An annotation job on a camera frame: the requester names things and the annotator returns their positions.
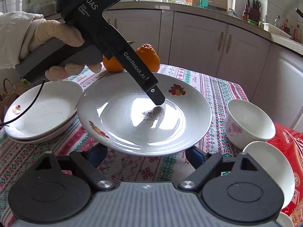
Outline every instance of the white plastic container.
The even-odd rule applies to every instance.
[[[275,35],[290,39],[290,35],[288,35],[284,31],[280,30],[279,28],[271,25],[270,23],[264,23],[264,30],[268,31],[270,34],[275,34]]]

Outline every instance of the tablecloth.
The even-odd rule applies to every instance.
[[[210,103],[213,117],[206,136],[196,144],[205,152],[217,151],[223,156],[236,156],[240,151],[229,141],[224,131],[227,103],[231,99],[247,97],[235,83],[207,76],[198,72],[161,65],[158,73],[183,80],[199,90]],[[78,76],[70,77],[86,89],[94,82],[112,73],[103,69],[94,74],[85,68]],[[9,226],[15,217],[8,204],[8,193],[18,178],[44,152],[52,150],[56,155],[66,155],[76,149],[88,150],[97,143],[81,126],[78,117],[60,136],[40,144],[20,144],[9,140],[4,129],[0,131],[0,222]],[[138,157],[109,149],[98,169],[115,183],[120,181],[173,181],[179,183],[194,168],[185,158],[185,152],[164,157]]]

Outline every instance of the black circular disc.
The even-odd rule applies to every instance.
[[[85,181],[63,173],[52,177],[41,172],[21,177],[11,188],[9,205],[17,218],[40,224],[57,222],[88,204],[91,191]]]
[[[225,175],[206,183],[201,197],[207,207],[237,224],[261,223],[275,218],[284,201],[278,185],[276,188],[266,180],[251,178],[248,182],[239,178]]]

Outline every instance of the white sleeve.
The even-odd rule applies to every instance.
[[[28,44],[43,15],[22,11],[0,13],[0,69],[15,68],[28,54]]]

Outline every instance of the star logo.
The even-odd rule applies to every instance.
[[[146,185],[142,186],[142,188],[149,189],[149,188],[151,188],[151,186],[149,184],[146,184]]]

